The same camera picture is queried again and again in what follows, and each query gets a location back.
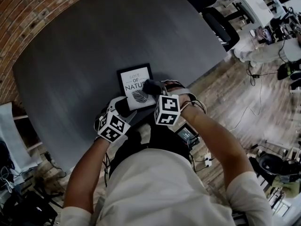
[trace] framed print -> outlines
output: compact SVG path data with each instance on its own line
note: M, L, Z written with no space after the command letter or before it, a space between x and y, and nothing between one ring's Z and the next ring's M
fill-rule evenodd
M144 82L152 79L150 64L118 70L117 74L121 92L127 97L128 107L131 111L145 109L156 104L153 96L142 90Z

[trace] white shoe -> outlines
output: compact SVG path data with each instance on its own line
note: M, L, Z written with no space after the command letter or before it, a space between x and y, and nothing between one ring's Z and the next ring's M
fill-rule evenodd
M236 57L236 58L238 58L241 62L245 62L245 60L243 60L242 59L242 57L240 56L240 50L238 50L237 48L235 48L234 50L233 50L233 53L234 53L234 56Z
M256 67L257 65L261 65L262 63L257 63L257 62L255 62L255 61L250 61L250 66L251 67Z

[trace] beige pants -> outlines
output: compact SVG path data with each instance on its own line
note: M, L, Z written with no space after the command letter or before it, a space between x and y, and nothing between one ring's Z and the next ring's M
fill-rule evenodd
M279 59L279 50L283 46L283 41L260 47L254 51L241 52L240 56L245 61L256 63L267 63ZM284 49L280 51L280 56L284 61L288 61Z

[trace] dark gray table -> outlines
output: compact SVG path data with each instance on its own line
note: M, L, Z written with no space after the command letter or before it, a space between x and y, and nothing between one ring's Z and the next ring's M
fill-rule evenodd
M186 0L81 0L47 25L14 65L29 118L67 170L91 146L95 116L120 95L116 71L150 63L188 86L226 56Z

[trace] leaf illustration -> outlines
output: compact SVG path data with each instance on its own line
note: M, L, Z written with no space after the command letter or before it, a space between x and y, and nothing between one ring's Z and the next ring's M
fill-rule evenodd
M149 98L149 95L140 89L133 91L132 95L133 95L135 101L137 101L139 103L145 103L145 102L147 102L147 100Z

